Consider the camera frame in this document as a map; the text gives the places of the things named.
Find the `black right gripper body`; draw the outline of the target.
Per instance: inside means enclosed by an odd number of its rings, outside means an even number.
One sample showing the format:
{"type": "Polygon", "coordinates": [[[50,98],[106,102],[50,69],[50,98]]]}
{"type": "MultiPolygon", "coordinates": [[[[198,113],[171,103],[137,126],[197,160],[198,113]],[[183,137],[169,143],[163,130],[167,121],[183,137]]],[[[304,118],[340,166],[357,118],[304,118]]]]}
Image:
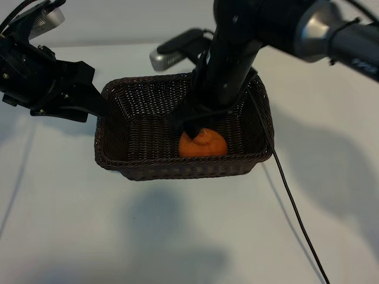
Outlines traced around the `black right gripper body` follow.
{"type": "Polygon", "coordinates": [[[234,105],[212,109],[193,97],[186,96],[179,103],[179,123],[181,125],[206,125],[233,112],[234,105]]]}

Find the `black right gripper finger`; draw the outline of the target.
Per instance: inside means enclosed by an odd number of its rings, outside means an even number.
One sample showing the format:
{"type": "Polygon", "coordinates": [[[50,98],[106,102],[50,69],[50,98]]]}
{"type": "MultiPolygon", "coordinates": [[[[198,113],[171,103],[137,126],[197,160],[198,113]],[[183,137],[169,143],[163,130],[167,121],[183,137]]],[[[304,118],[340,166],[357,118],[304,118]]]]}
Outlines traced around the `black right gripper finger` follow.
{"type": "Polygon", "coordinates": [[[190,117],[190,110],[180,107],[180,108],[175,108],[169,114],[169,121],[171,123],[171,126],[174,129],[177,129],[177,128],[182,127],[189,117],[190,117]]]}
{"type": "Polygon", "coordinates": [[[188,135],[190,139],[196,138],[202,131],[203,127],[193,123],[184,124],[184,132],[188,135]]]}

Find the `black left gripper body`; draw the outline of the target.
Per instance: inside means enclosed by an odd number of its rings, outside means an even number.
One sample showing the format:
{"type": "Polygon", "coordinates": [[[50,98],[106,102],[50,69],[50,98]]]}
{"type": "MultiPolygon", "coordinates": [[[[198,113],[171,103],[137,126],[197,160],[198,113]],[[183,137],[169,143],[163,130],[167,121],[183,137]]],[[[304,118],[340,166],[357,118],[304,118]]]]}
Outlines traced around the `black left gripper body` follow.
{"type": "Polygon", "coordinates": [[[1,38],[2,101],[30,110],[31,115],[48,114],[48,103],[56,85],[56,56],[46,46],[17,45],[1,38]]]}

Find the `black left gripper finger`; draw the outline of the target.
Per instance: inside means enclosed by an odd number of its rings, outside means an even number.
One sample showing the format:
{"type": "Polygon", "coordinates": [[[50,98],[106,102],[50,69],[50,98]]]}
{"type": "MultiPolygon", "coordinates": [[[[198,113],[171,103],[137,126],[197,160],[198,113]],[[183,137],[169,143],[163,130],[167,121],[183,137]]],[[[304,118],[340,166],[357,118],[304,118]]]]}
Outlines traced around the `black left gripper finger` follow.
{"type": "Polygon", "coordinates": [[[42,108],[31,110],[30,115],[33,117],[56,117],[76,122],[86,122],[88,113],[75,109],[59,109],[59,108],[42,108]]]}
{"type": "Polygon", "coordinates": [[[58,60],[56,63],[62,77],[62,91],[56,108],[75,109],[96,117],[106,116],[107,102],[92,83],[95,69],[83,61],[58,60]]]}

